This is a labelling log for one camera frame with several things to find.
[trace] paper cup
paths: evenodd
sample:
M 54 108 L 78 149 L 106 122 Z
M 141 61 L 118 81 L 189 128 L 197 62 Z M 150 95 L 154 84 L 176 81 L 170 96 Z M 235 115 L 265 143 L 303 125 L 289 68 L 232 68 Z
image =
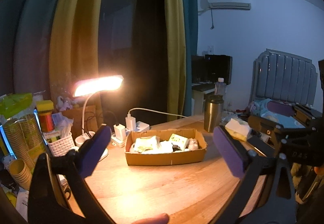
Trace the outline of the paper cup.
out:
M 13 160 L 9 164 L 9 173 L 22 188 L 29 190 L 32 175 L 27 164 L 23 160 Z

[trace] finger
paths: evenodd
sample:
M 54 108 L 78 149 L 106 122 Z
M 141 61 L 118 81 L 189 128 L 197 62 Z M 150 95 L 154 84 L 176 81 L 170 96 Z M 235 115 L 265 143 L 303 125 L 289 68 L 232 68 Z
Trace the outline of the finger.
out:
M 163 213 L 153 218 L 135 221 L 132 224 L 168 224 L 169 220 L 170 220 L 169 215 Z

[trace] purple foam pad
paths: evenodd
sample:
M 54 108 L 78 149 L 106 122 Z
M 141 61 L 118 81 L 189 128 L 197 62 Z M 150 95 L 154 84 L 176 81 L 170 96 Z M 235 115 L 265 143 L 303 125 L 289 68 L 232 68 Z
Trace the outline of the purple foam pad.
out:
M 290 117 L 294 116 L 295 112 L 294 109 L 290 105 L 286 105 L 283 103 L 275 102 L 275 101 L 270 101 L 267 104 L 267 108 L 269 111 Z
M 81 177 L 91 176 L 111 139 L 111 129 L 102 124 L 95 135 L 79 149 L 77 168 Z
M 242 179 L 245 174 L 248 158 L 242 152 L 246 152 L 242 144 L 234 140 L 223 127 L 216 127 L 213 132 L 213 141 L 218 151 L 224 158 L 233 176 Z

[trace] cardboard box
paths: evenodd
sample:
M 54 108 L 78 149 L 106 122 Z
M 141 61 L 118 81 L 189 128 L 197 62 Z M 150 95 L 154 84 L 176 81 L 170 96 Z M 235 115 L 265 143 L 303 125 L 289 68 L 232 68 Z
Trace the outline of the cardboard box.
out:
M 136 141 L 136 138 L 158 136 L 160 141 L 169 140 L 170 136 L 176 133 L 178 135 L 195 138 L 198 142 L 199 149 L 194 151 L 170 153 L 170 154 L 133 154 L 129 150 L 132 144 Z M 167 165 L 181 165 L 201 162 L 207 150 L 207 143 L 201 133 L 196 129 L 171 129 L 154 131 L 150 130 L 144 133 L 131 132 L 126 140 L 125 156 L 128 165 L 137 166 L 167 166 Z

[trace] dark window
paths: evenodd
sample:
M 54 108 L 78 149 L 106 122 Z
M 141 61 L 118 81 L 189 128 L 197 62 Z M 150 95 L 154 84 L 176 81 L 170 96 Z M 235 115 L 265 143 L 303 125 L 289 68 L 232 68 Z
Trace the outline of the dark window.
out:
M 113 125 L 113 111 L 125 124 L 133 107 L 166 111 L 167 50 L 164 0 L 102 0 L 98 40 L 101 76 L 121 74 L 122 88 L 102 93 L 104 122 Z M 146 111 L 132 113 L 150 125 L 166 116 Z

